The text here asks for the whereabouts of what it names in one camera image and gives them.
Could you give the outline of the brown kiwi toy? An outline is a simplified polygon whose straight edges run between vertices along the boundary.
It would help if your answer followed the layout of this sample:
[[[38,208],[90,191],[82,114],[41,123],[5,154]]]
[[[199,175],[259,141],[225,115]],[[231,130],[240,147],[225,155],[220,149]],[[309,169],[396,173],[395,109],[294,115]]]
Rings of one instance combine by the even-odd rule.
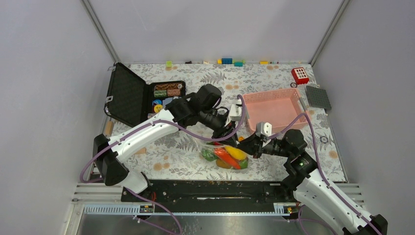
[[[221,159],[217,159],[216,161],[216,165],[220,168],[224,168],[224,169],[231,169],[232,166],[229,165],[228,163],[226,163],[225,161],[221,160]]]

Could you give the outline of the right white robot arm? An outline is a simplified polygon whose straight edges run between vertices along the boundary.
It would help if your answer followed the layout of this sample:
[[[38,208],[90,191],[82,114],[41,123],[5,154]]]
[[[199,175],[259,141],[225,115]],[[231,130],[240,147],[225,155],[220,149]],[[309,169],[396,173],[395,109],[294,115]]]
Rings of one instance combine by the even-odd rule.
[[[338,235],[385,235],[387,220],[363,209],[321,172],[317,161],[305,150],[300,130],[290,129],[283,138],[273,138],[268,144],[255,134],[237,145],[247,154],[286,157],[283,165],[288,176],[281,182],[281,197],[288,202],[297,200],[311,209]]]

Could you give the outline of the black open case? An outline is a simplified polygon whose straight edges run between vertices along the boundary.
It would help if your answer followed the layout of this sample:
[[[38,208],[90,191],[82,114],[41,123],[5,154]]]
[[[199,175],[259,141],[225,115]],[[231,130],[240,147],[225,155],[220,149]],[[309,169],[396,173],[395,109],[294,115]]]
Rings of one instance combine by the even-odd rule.
[[[122,63],[115,63],[104,105],[104,113],[134,127],[165,107],[173,99],[185,96],[184,81],[146,83]]]

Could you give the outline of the wooden block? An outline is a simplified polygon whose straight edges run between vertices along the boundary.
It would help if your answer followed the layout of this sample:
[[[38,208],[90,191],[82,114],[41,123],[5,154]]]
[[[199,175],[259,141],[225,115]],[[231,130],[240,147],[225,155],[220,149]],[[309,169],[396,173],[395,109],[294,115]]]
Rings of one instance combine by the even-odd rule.
[[[114,122],[113,121],[106,122],[103,134],[107,137],[110,137],[112,135],[113,128],[114,128]]]

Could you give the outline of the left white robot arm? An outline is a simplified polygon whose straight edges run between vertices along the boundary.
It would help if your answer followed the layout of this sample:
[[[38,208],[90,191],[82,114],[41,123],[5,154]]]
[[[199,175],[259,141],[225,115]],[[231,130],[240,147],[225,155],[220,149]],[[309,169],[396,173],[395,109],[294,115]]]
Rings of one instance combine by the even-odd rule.
[[[106,186],[120,185],[133,191],[140,201],[151,197],[152,189],[143,173],[129,170],[125,162],[133,153],[167,135],[182,130],[205,141],[227,141],[236,144],[236,132],[246,116],[245,102],[238,102],[227,114],[216,114],[221,91],[212,84],[203,85],[196,93],[176,98],[150,119],[114,137],[103,134],[93,140],[93,158]]]

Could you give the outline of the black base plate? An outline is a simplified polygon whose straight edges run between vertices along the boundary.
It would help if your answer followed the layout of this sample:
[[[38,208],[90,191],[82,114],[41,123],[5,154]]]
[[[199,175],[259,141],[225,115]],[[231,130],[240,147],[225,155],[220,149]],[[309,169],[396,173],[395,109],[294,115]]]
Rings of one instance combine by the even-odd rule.
[[[279,182],[153,180],[140,193],[173,213],[274,212],[283,205],[294,211],[300,203]]]

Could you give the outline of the blue brick at wall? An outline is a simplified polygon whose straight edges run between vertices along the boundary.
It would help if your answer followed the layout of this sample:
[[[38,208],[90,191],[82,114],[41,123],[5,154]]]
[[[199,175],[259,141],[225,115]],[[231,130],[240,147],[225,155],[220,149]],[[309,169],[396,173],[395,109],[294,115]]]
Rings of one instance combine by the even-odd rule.
[[[221,64],[233,64],[233,59],[232,58],[222,58],[221,59]]]

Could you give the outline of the yellow pepper toy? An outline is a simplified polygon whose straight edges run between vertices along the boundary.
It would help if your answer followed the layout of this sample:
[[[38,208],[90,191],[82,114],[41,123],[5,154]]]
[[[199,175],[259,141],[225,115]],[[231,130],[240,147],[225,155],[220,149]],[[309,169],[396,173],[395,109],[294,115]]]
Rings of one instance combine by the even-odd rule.
[[[242,150],[231,146],[225,146],[225,150],[230,154],[230,156],[238,161],[242,161],[247,158],[247,154]]]

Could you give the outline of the orange carrot toy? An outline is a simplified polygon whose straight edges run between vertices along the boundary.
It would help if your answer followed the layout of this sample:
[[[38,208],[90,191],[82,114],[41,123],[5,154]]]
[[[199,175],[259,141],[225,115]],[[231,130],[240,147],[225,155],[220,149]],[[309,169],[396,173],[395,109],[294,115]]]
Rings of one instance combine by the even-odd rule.
[[[231,165],[234,169],[241,169],[239,163],[234,158],[232,158],[224,148],[216,148],[214,150],[214,154],[221,160]]]

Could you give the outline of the red grid block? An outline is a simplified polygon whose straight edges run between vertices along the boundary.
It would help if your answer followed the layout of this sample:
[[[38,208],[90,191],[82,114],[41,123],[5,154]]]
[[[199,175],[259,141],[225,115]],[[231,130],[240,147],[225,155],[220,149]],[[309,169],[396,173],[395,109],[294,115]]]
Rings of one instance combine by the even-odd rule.
[[[293,68],[291,74],[297,85],[307,84],[310,80],[304,67]]]

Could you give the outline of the clear zip top bag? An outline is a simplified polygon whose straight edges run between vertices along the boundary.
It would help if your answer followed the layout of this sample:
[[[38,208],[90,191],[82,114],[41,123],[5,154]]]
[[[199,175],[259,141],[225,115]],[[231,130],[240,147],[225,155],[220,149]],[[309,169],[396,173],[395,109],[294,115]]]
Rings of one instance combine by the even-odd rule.
[[[249,166],[248,154],[229,145],[215,141],[194,139],[199,155],[208,162],[214,162],[217,167],[232,170],[243,170]]]

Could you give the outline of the dark grey baseplate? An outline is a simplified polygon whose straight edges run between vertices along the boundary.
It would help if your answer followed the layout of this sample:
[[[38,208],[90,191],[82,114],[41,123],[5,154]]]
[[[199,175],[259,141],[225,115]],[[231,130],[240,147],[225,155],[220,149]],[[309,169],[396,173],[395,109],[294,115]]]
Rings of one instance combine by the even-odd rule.
[[[308,103],[311,107],[322,108],[326,111],[332,109],[326,90],[317,87],[306,86],[305,93]]]

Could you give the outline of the pink plastic basket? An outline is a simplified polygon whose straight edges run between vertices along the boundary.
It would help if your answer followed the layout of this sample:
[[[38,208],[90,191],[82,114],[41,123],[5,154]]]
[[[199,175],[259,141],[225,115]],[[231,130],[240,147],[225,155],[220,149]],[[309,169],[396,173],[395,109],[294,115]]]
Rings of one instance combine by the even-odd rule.
[[[296,88],[278,89],[243,95],[247,110],[247,125],[250,133],[256,125],[268,122],[272,132],[277,133],[288,126],[299,114],[309,114],[306,105]]]

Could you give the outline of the green teal brick at wall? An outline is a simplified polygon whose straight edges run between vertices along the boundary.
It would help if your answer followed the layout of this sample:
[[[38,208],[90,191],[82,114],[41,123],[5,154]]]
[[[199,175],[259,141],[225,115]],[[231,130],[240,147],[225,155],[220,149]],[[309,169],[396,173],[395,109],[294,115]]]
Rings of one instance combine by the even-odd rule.
[[[235,67],[242,67],[244,65],[244,60],[232,60],[232,64]]]

